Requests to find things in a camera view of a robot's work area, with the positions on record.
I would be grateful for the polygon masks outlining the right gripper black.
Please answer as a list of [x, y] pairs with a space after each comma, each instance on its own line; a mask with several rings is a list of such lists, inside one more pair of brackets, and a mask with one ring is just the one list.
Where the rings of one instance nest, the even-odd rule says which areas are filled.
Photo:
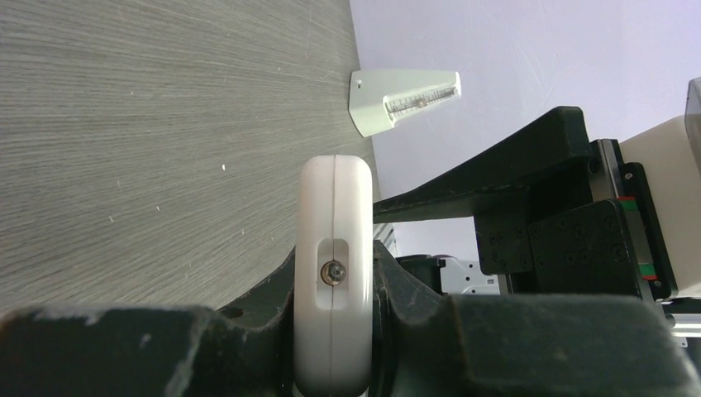
[[592, 149], [583, 110], [552, 108], [436, 178], [375, 203], [374, 222], [478, 214], [480, 269], [504, 294], [673, 299], [678, 286], [643, 165], [626, 162], [612, 139], [593, 141]]

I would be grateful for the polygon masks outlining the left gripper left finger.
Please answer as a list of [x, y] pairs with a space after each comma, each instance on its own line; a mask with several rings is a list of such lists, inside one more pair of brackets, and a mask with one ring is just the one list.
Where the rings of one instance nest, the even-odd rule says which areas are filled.
[[4, 396], [288, 396], [294, 258], [220, 309], [52, 304], [1, 321]]

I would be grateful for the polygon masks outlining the small white remote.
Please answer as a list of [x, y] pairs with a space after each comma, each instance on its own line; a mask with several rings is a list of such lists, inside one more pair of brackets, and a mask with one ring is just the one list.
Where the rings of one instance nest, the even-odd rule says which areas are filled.
[[360, 396], [373, 341], [373, 182], [351, 155], [308, 160], [299, 180], [294, 382], [303, 396]]

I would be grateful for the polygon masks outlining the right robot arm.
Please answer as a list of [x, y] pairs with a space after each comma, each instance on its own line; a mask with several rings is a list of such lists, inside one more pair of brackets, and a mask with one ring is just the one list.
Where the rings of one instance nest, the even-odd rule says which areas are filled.
[[643, 165], [590, 140], [559, 106], [442, 175], [374, 206], [381, 223], [472, 218], [477, 258], [401, 266], [441, 294], [615, 294], [672, 300], [678, 286]]

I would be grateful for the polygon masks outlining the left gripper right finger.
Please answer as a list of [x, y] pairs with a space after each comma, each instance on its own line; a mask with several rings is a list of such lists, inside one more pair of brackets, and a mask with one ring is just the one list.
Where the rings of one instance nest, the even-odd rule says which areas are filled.
[[666, 321], [631, 297], [441, 295], [374, 243], [375, 396], [697, 396]]

